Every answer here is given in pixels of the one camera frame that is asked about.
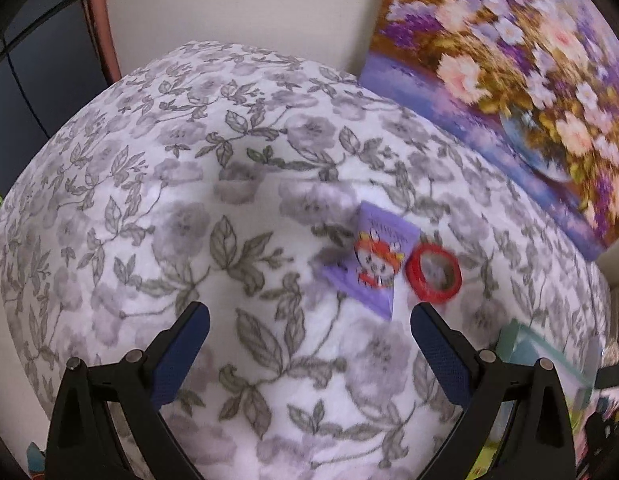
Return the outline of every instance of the purple wrapper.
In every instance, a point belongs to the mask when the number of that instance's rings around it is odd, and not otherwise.
[[[323,275],[338,290],[391,319],[394,281],[418,242],[420,229],[401,217],[362,202],[353,250],[325,266]]]

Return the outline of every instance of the table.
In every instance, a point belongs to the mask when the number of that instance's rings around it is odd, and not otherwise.
[[[480,155],[347,73],[193,42],[85,106],[0,210],[6,313],[43,407],[69,357],[117,361],[200,300],[212,331],[162,413],[208,479],[413,478],[459,410],[402,280],[385,322],[321,276],[361,200],[458,256],[441,312],[477,348],[513,317],[576,365],[604,338],[599,269]]]

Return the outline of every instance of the cartoon character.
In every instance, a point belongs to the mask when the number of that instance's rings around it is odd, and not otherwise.
[[[356,270],[359,283],[371,288],[394,286],[394,276],[405,259],[405,254],[399,251],[398,242],[384,242],[375,229],[369,233],[361,232],[354,245],[356,258],[361,264]]]

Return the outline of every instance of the blue object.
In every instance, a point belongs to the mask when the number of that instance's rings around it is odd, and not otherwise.
[[[412,334],[449,402],[466,410],[471,401],[469,370],[424,309],[414,307]]]
[[[176,394],[209,332],[210,311],[204,304],[198,303],[196,310],[154,370],[151,400],[155,410],[158,411],[161,406],[176,399]]]

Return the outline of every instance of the red ring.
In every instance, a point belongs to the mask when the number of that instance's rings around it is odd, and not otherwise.
[[[454,273],[454,283],[450,288],[446,290],[436,290],[427,283],[421,267],[421,256],[424,253],[440,254],[449,262]],[[445,301],[456,296],[459,290],[461,290],[461,285],[463,283],[461,267],[459,266],[459,261],[456,259],[456,256],[434,244],[420,244],[416,250],[414,250],[405,266],[405,275],[418,298],[432,304],[445,303]]]

